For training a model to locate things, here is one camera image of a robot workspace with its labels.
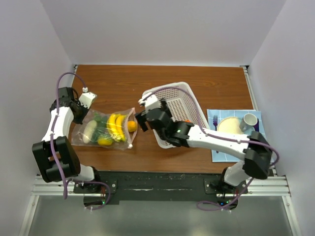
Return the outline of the clear zip top bag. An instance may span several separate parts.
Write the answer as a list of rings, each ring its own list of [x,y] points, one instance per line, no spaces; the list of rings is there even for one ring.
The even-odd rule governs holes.
[[[90,110],[82,123],[74,126],[71,144],[115,150],[131,149],[137,130],[134,108],[110,114]]]

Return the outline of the white perforated plastic basket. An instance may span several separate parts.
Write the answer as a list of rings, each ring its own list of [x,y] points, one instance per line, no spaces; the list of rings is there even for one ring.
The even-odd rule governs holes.
[[[147,90],[142,94],[144,100],[155,95],[159,100],[165,99],[171,112],[173,123],[165,132],[154,135],[161,148],[205,148],[211,149],[210,137],[202,131],[209,131],[209,124],[202,109],[186,82],[177,82]]]

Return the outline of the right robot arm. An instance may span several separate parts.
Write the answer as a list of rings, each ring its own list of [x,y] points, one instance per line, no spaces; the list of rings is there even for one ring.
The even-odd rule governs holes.
[[[206,148],[238,158],[238,162],[223,170],[212,188],[231,193],[240,183],[252,177],[267,179],[271,161],[271,147],[259,132],[232,135],[195,125],[191,122],[174,121],[164,99],[140,99],[145,109],[136,114],[143,131],[154,130],[159,138],[175,147]]]

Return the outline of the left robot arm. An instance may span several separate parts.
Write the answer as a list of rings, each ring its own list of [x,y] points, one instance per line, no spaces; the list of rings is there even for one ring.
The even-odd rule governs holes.
[[[76,180],[91,193],[102,187],[98,171],[80,164],[68,136],[72,123],[82,124],[97,95],[83,89],[81,95],[72,87],[57,89],[57,99],[50,107],[51,120],[41,142],[32,146],[40,174],[46,183]]]

